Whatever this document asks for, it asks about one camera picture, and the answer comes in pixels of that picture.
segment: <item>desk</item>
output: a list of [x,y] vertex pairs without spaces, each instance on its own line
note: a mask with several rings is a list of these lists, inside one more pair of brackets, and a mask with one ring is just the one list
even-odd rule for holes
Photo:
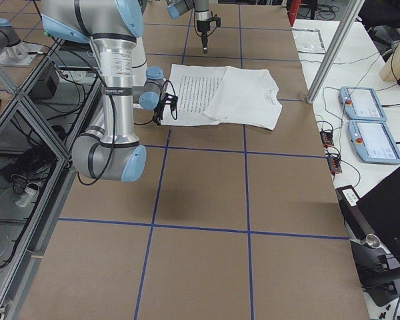
[[[296,20],[294,27],[306,28],[306,29],[319,29],[321,32],[321,36],[323,38],[325,48],[327,49],[331,42],[332,36],[336,31],[337,25],[338,22],[334,21]],[[368,57],[374,54],[375,52],[377,52],[376,47],[373,44],[372,40],[370,40],[362,24],[354,23],[335,62],[344,63],[344,62],[356,61],[358,59]],[[310,86],[318,70],[319,63],[312,63],[306,60],[320,61],[323,58],[323,55],[299,53],[299,58],[300,60],[302,60],[302,67],[305,80],[307,82],[307,85]],[[326,81],[323,84],[323,86],[340,88],[346,85],[354,87],[355,86],[372,87],[377,90],[380,90],[394,85],[394,83],[388,83],[381,80],[379,72],[382,69],[382,66],[384,66],[384,61],[380,57],[378,58],[378,60],[376,60],[376,58],[378,58],[378,55],[374,55],[366,60],[359,61],[354,64],[334,65],[330,70],[329,75],[326,78]],[[367,76],[359,83],[360,79],[366,74]],[[342,110],[340,102],[338,101],[338,94],[339,93],[336,90],[326,89],[325,100],[327,109],[330,112],[335,113],[336,115],[341,115]],[[377,94],[379,100],[383,105],[400,103],[399,86],[394,86],[389,89],[378,91]],[[314,112],[317,115],[319,115],[319,117],[317,117],[317,120],[320,120],[321,119],[320,117],[323,117],[326,121],[332,123],[334,127],[340,126],[341,121],[325,111],[324,109],[325,104],[322,98],[322,94],[320,94],[316,98],[313,107],[314,107]],[[392,135],[394,136],[396,141],[400,141],[400,107],[385,108],[385,113],[388,117],[387,124],[391,130]],[[349,140],[347,132],[348,119],[346,118],[346,116],[343,117],[343,121],[344,124],[342,132],[340,131],[335,132],[336,137],[334,137],[334,141],[336,143],[336,147],[338,147],[338,149],[341,150],[342,159],[352,164],[360,171],[361,181],[360,184],[355,189],[358,192],[358,194],[362,197],[374,186],[376,186],[376,184],[378,184],[383,178],[385,178],[391,172],[393,172],[397,168],[397,166],[362,163],[359,160],[358,156],[355,154],[354,148],[352,147],[351,142]],[[356,184],[357,182],[356,172],[344,163],[342,163],[342,170],[343,172],[341,174],[338,174],[334,180],[335,188],[349,184],[351,185]],[[384,307],[378,308],[371,300],[368,294],[365,294],[365,299],[367,302],[371,318],[378,318],[381,312],[387,312],[392,316],[395,307],[395,301],[391,303],[392,307],[388,311],[385,310]]]
[[212,10],[204,55],[149,3],[149,64],[269,69],[276,129],[137,127],[142,178],[74,183],[20,320],[368,319],[285,9]]

